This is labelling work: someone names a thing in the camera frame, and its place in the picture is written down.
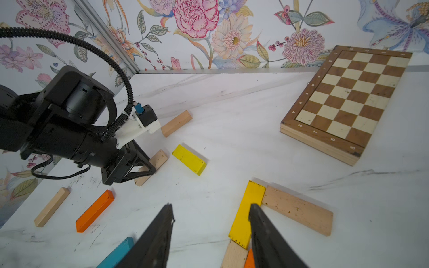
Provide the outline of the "orange block diagonal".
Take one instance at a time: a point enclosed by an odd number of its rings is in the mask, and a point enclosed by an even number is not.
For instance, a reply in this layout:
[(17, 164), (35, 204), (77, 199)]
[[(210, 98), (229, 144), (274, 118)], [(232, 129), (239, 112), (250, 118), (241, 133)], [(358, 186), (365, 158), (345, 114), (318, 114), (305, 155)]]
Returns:
[(77, 220), (76, 230), (83, 233), (115, 200), (111, 190), (106, 190)]

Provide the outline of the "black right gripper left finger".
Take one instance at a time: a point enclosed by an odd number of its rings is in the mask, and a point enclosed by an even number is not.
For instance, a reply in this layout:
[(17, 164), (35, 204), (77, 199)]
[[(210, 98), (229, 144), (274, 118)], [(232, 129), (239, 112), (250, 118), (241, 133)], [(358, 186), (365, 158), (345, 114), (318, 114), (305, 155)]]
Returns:
[(166, 204), (124, 258), (118, 268), (165, 268), (174, 224), (173, 206)]

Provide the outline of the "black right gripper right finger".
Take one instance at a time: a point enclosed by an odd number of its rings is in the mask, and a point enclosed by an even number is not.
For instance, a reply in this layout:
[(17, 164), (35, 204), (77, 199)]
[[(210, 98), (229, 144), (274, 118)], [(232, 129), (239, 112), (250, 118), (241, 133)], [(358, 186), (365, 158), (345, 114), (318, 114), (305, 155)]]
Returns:
[(249, 212), (251, 243), (257, 268), (306, 268), (263, 210), (252, 204)]

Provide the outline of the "orange block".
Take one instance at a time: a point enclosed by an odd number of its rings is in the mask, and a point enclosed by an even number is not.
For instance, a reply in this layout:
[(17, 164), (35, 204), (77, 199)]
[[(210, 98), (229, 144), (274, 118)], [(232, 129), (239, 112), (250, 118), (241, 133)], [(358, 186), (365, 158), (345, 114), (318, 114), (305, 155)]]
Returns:
[(255, 268), (254, 253), (252, 249), (248, 251), (244, 268)]

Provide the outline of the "natural wood block top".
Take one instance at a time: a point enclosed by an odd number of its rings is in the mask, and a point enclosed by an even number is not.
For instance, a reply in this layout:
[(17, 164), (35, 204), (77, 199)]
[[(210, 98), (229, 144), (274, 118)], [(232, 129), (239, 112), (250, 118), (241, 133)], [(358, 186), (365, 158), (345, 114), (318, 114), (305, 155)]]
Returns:
[(334, 214), (316, 204), (268, 186), (263, 205), (324, 236), (332, 234)]

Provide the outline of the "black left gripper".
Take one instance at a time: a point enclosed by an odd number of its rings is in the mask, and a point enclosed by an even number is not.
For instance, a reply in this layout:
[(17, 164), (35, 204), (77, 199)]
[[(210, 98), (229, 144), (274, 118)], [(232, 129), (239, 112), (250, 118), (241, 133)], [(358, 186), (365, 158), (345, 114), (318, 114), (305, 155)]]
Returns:
[(60, 156), (78, 167), (99, 167), (106, 185), (153, 175), (156, 167), (136, 143), (160, 123), (149, 106), (131, 104), (131, 113), (117, 120), (114, 94), (74, 67), (63, 67), (25, 111), (31, 132), (20, 156)]

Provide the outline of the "yellow block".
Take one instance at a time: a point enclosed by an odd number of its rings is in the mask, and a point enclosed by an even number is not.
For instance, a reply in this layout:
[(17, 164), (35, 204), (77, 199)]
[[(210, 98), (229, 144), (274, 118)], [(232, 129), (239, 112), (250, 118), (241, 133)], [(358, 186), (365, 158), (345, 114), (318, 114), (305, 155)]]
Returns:
[(207, 166), (207, 163), (200, 159), (197, 155), (189, 151), (183, 145), (178, 145), (173, 151), (173, 156), (176, 157), (192, 172), (200, 176)]
[(241, 200), (238, 212), (229, 233), (229, 238), (243, 249), (248, 249), (249, 241), (251, 239), (251, 224), (249, 221), (251, 205), (257, 204), (261, 206), (265, 191), (266, 187), (253, 181), (249, 181)]

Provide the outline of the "teal block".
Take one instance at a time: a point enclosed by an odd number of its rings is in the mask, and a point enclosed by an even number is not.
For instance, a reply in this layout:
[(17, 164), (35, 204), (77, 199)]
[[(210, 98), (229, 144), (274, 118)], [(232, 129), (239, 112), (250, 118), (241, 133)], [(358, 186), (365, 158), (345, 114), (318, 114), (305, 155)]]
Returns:
[(114, 268), (132, 249), (134, 239), (124, 239), (98, 266), (97, 268)]

